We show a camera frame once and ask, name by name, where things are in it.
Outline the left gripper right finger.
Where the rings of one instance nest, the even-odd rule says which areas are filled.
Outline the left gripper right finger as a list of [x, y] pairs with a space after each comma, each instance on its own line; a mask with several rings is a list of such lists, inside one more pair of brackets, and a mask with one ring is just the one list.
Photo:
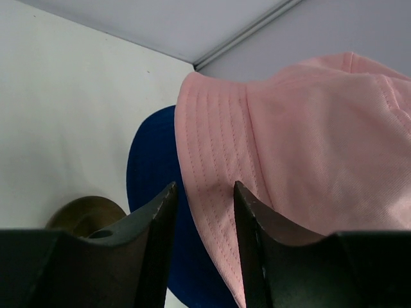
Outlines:
[[247, 307], [409, 307], [410, 232], [322, 236], [241, 182], [234, 215]]

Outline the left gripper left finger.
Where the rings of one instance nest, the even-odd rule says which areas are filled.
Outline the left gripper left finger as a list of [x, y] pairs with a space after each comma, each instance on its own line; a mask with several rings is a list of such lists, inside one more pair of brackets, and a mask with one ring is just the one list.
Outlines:
[[1, 231], [2, 307], [163, 307], [178, 207], [176, 183], [89, 237]]

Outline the blue bucket hat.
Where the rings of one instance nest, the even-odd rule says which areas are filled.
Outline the blue bucket hat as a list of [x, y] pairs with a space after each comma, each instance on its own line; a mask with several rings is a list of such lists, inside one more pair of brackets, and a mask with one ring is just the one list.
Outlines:
[[209, 257], [189, 209], [175, 142], [173, 106], [148, 116], [128, 154], [126, 187], [130, 211], [154, 199], [169, 183], [178, 189], [175, 238], [168, 288], [187, 307], [236, 307]]

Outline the pink bucket hat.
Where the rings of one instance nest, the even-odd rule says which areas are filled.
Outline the pink bucket hat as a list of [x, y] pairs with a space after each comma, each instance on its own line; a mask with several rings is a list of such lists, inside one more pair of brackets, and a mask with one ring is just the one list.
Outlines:
[[354, 54], [249, 83], [191, 73], [177, 156], [198, 234], [245, 307], [233, 186], [318, 234], [410, 228], [410, 78]]

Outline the right aluminium frame post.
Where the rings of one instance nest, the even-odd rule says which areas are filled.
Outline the right aluminium frame post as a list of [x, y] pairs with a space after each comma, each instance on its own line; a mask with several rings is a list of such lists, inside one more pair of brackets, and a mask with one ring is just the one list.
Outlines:
[[300, 5], [302, 0], [284, 0], [279, 1], [274, 7], [270, 8], [263, 15], [254, 19], [251, 23], [242, 27], [235, 34], [231, 35], [228, 39], [223, 41], [221, 44], [210, 49], [207, 53], [202, 55], [200, 58], [193, 62], [193, 68], [195, 71], [203, 69], [205, 66], [209, 65], [211, 62], [220, 58], [222, 55], [230, 51], [232, 48], [241, 44], [243, 41], [247, 40], [250, 36], [262, 30], [264, 27], [268, 26], [271, 22], [274, 22], [280, 16], [289, 12], [292, 8]]

